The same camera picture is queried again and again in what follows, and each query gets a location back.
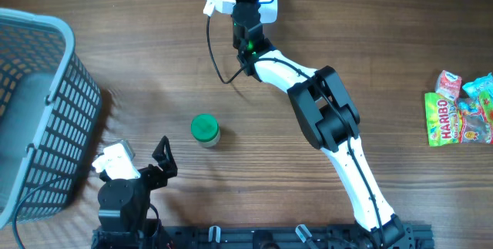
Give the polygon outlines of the haribo gummy bag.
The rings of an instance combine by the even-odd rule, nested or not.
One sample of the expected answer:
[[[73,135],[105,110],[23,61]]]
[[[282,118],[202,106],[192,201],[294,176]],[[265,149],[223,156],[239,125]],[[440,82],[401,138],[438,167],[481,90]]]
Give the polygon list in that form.
[[[438,93],[424,94],[431,147],[455,143],[492,143],[492,124],[476,99],[447,99]]]

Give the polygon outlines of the teal snack packet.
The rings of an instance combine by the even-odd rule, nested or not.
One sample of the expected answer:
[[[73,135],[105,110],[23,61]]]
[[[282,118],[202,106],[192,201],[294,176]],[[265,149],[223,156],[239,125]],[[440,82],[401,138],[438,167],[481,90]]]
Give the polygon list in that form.
[[[473,82],[465,83],[462,86],[462,89],[469,97],[477,99],[483,92],[487,92],[489,96],[492,96],[492,85],[493,78],[492,73],[490,72],[486,76],[479,77]]]

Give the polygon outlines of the green lid plastic jar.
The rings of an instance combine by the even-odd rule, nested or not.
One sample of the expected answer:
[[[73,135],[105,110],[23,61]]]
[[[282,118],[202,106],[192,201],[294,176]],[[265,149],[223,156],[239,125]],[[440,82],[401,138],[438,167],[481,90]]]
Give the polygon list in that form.
[[[220,125],[216,118],[208,113],[195,116],[190,130],[197,143],[206,148],[215,146],[220,140]]]

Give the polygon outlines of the grey plastic mesh basket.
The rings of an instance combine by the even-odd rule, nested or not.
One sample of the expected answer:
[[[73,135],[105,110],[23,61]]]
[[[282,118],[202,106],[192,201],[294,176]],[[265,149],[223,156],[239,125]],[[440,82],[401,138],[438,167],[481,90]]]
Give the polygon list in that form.
[[[2,8],[2,227],[51,217],[69,204],[101,108],[69,25]]]

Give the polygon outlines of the red small snack pack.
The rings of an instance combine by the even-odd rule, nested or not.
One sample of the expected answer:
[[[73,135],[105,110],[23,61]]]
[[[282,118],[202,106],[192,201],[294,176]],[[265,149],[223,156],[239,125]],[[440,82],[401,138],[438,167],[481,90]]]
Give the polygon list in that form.
[[[451,72],[443,70],[438,76],[435,92],[443,97],[455,101],[461,91],[462,78]]]

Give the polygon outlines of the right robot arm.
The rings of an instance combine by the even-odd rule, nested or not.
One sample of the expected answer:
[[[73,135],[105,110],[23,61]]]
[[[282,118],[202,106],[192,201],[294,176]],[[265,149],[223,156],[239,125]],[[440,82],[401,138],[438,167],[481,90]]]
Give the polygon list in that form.
[[[380,191],[366,161],[359,112],[330,66],[308,69],[286,58],[263,34],[260,0],[235,0],[233,47],[242,71],[276,86],[290,100],[308,143],[333,164],[350,198],[361,244],[389,248],[404,227]]]

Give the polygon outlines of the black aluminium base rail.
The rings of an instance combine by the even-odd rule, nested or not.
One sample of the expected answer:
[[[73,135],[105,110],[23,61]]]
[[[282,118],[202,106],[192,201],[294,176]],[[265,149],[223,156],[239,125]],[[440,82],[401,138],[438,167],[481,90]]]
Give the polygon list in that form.
[[[304,237],[295,227],[233,228],[212,226],[161,227],[153,225],[144,234],[95,230],[92,248],[365,248],[363,234],[355,224],[332,224],[326,227],[301,226]]]

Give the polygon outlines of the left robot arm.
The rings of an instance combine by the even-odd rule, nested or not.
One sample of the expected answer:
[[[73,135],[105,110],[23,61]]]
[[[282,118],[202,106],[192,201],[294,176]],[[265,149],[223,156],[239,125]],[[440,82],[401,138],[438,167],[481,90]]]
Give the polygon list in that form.
[[[136,169],[135,153],[127,140],[103,149],[92,162],[104,185],[98,192],[99,227],[93,231],[92,248],[174,248],[161,220],[148,218],[153,190],[166,187],[177,175],[169,139],[163,136],[152,153],[155,165]]]

